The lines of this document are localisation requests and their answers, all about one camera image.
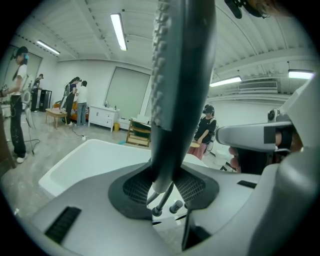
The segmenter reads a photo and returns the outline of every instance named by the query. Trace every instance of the ceiling light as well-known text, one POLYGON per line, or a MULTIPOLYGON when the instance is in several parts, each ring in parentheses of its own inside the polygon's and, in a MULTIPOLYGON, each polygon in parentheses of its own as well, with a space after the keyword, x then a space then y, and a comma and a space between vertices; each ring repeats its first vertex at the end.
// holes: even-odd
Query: ceiling light
POLYGON ((42 42, 42 41, 40 41, 40 40, 37 41, 37 44, 39 44, 39 45, 47 48, 48 50, 50 50, 51 52, 54 52, 55 54, 58 54, 58 55, 60 54, 59 51, 53 49, 51 46, 47 45, 46 43, 44 43, 44 42, 42 42))
POLYGON ((289 78, 311 79, 315 73, 307 70, 289 69, 289 78))
POLYGON ((233 78, 228 78, 225 80, 221 80, 219 82, 214 82, 212 84, 210 84, 210 87, 216 87, 216 86, 222 86, 222 85, 226 85, 226 84, 232 84, 232 83, 236 83, 236 82, 241 82, 241 77, 240 76, 236 76, 233 78))
POLYGON ((125 40, 125 34, 124 34, 123 25, 122 25, 121 15, 120 15, 120 13, 114 13, 114 14, 111 14, 110 17, 112 20, 112 24, 113 24, 116 38, 118 39, 118 43, 120 45, 120 49, 122 51, 126 51, 127 44, 126 44, 126 40, 125 40))

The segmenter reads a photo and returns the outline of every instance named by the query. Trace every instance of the black pants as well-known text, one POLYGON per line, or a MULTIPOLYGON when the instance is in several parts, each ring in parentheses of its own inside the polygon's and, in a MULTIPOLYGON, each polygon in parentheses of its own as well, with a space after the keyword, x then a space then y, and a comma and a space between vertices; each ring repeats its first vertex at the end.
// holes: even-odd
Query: black pants
POLYGON ((66 97, 66 107, 65 107, 65 111, 66 111, 66 124, 70 124, 70 117, 71 117, 71 110, 72 110, 72 105, 74 103, 74 99, 75 99, 75 95, 70 93, 68 95, 68 97, 66 97))
POLYGON ((20 95, 11 96, 11 123, 10 132, 11 140, 14 146, 14 152, 18 158, 24 158, 26 154, 26 145, 24 134, 21 128, 22 102, 20 95))
POLYGON ((36 111, 38 100, 38 90, 33 90, 31 93, 31 112, 36 111))

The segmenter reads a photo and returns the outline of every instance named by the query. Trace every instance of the white ceiling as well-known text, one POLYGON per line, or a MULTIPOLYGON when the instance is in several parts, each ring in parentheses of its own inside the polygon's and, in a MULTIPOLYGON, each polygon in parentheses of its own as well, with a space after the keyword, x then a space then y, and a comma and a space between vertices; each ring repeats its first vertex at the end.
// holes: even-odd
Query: white ceiling
MULTIPOLYGON (((275 79, 277 91, 292 94, 305 81, 288 79, 288 69, 315 71, 313 44, 292 17, 256 18, 242 10, 236 19, 224 0, 216 0, 217 48, 213 81, 275 79)), ((17 30, 42 40, 61 54, 59 61, 112 60, 151 68, 157 0, 44 0, 17 30), (127 51, 121 51, 110 14, 121 13, 127 51)), ((213 87, 209 97, 224 95, 237 84, 213 87)))

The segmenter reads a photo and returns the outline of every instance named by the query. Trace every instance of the white cabinet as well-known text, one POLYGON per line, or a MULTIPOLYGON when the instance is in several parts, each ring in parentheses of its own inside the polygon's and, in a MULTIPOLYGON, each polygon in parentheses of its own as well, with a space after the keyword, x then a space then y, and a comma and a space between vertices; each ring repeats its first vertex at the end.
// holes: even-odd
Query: white cabinet
POLYGON ((89 112, 89 123, 108 127, 111 132, 114 129, 114 123, 118 120, 118 111, 113 108, 108 108, 104 106, 91 106, 89 112))

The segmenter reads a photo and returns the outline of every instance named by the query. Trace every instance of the white t-shirt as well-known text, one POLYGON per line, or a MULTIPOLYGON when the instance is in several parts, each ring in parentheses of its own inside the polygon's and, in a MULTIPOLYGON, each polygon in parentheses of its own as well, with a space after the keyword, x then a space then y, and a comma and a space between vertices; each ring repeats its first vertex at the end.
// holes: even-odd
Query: white t-shirt
POLYGON ((81 86, 77 91, 78 95, 78 103, 86 103, 87 102, 87 93, 88 89, 85 86, 81 86))
POLYGON ((27 65, 26 64, 23 64, 19 67, 18 74, 16 75, 16 78, 13 80, 13 86, 16 86, 18 76, 22 77, 22 83, 20 85, 19 91, 12 93, 12 95, 21 95, 22 88, 27 80, 27 65))

